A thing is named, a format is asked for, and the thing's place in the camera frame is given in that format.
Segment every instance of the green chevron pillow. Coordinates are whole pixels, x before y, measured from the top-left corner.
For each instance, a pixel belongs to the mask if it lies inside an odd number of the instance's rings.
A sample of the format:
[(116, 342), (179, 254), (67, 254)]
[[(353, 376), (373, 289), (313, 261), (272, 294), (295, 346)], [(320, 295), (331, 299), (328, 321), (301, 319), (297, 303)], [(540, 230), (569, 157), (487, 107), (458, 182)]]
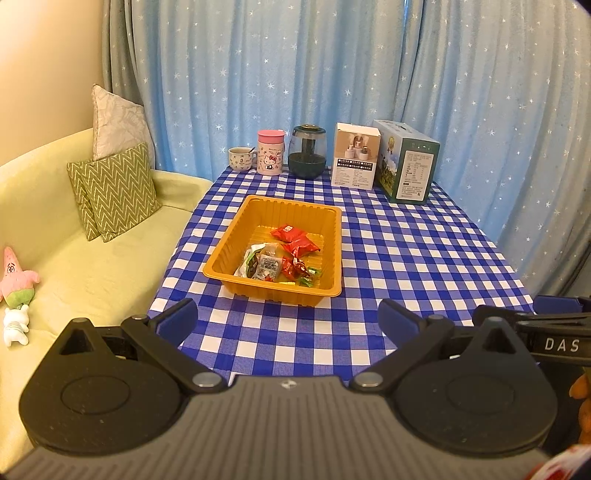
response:
[(82, 182), (105, 242), (143, 222), (162, 206), (156, 199), (146, 143), (83, 163)]
[(96, 226), (95, 214), (92, 212), (92, 205), (86, 194), (84, 183), (82, 182), (82, 165), (89, 160), (81, 162), (68, 163), (66, 170), (70, 177), (72, 190), (74, 190), (74, 198), (78, 205), (78, 213), (80, 214), (80, 221), (84, 227), (84, 233), (88, 241), (94, 240), (100, 235), (99, 228)]

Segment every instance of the green box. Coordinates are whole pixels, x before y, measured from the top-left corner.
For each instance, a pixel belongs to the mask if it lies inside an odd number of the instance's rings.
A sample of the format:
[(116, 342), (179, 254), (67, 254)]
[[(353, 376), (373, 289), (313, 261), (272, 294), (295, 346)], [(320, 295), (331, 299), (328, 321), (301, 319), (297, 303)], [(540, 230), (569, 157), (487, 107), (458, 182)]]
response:
[(435, 173), (439, 142), (413, 127), (374, 120), (381, 134), (375, 181), (390, 202), (427, 203)]

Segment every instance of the red snack packet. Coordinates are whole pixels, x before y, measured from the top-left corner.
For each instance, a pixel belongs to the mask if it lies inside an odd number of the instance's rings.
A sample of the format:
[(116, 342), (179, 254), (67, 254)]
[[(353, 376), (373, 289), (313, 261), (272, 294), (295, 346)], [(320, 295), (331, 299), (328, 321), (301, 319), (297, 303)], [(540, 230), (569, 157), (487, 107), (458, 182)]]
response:
[(306, 268), (306, 264), (304, 262), (302, 262), (302, 260), (294, 257), (293, 266), (295, 268), (295, 271), (298, 272), (303, 277), (309, 278), (312, 276), (312, 275), (310, 275), (310, 272), (308, 272), (308, 269)]
[(283, 248), (296, 258), (301, 258), (306, 254), (311, 254), (312, 252), (320, 250), (320, 248), (318, 248), (316, 244), (305, 235), (296, 238), (293, 242), (290, 242), (287, 245), (283, 245)]
[(294, 268), (294, 264), (291, 263), (291, 261), (288, 258), (283, 258), (283, 267), (281, 271), (289, 281), (296, 281), (296, 269)]
[(293, 240), (305, 234), (306, 232), (304, 232), (302, 229), (288, 225), (287, 223), (271, 231), (272, 236), (283, 242), (293, 242)]

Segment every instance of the blue and white checkered tablecloth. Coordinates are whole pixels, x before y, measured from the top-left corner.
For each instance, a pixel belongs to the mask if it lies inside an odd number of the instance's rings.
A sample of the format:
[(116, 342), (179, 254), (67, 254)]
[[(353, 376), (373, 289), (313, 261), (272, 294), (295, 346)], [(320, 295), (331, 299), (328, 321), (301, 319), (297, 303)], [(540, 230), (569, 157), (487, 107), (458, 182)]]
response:
[[(235, 296), (203, 266), (247, 195), (336, 205), (343, 210), (343, 291), (316, 307)], [(191, 297), (195, 331), (181, 350), (230, 379), (336, 374), (348, 381), (395, 346), (377, 324), (380, 299), (426, 316), (470, 324), (480, 304), (530, 310), (531, 297), (496, 246), (433, 185), (425, 206), (390, 204), (380, 191), (227, 169), (189, 220), (148, 312)]]

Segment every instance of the throw pillow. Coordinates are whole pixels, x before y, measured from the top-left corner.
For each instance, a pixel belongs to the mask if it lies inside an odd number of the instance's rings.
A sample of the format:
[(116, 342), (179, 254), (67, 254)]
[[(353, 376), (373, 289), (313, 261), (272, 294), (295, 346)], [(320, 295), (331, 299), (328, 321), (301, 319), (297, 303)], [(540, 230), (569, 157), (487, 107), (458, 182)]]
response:
[(66, 170), (70, 177), (72, 190), (74, 190), (74, 198), (78, 205), (78, 213), (80, 214), (80, 221), (84, 227), (84, 233), (88, 241), (94, 240), (100, 235), (99, 228), (96, 226), (95, 214), (92, 212), (92, 205), (86, 194), (84, 182), (82, 182), (82, 165), (90, 160), (82, 162), (68, 163)]
[(143, 222), (162, 206), (156, 199), (145, 143), (84, 163), (82, 182), (105, 242)]
[(108, 92), (99, 85), (92, 87), (92, 159), (98, 160), (123, 152), (146, 142), (149, 165), (154, 168), (154, 144), (144, 115), (144, 107)]

